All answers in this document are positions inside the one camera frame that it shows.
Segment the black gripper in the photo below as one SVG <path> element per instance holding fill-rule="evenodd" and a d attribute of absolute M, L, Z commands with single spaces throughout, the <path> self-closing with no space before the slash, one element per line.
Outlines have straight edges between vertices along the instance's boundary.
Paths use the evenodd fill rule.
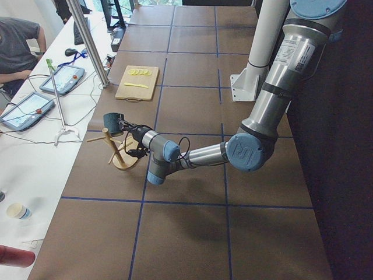
<path fill-rule="evenodd" d="M 143 138 L 147 133 L 146 125 L 132 125 L 123 118 L 118 119 L 118 135 L 123 135 L 125 132 L 132 134 L 134 140 L 139 144 L 143 143 Z"/>

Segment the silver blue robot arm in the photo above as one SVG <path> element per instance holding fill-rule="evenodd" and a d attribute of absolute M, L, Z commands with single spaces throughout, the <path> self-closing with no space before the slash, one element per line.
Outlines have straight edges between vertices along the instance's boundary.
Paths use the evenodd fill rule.
<path fill-rule="evenodd" d="M 248 118 L 228 140 L 187 152 L 146 125 L 127 122 L 116 114 L 114 127 L 131 133 L 139 151 L 152 154 L 147 180 L 163 184 L 169 174 L 199 166 L 229 163 L 252 172 L 271 157 L 278 138 L 277 127 L 304 78 L 313 57 L 337 35 L 346 1 L 263 1 L 247 66 L 231 76 L 235 101 L 252 101 Z"/>

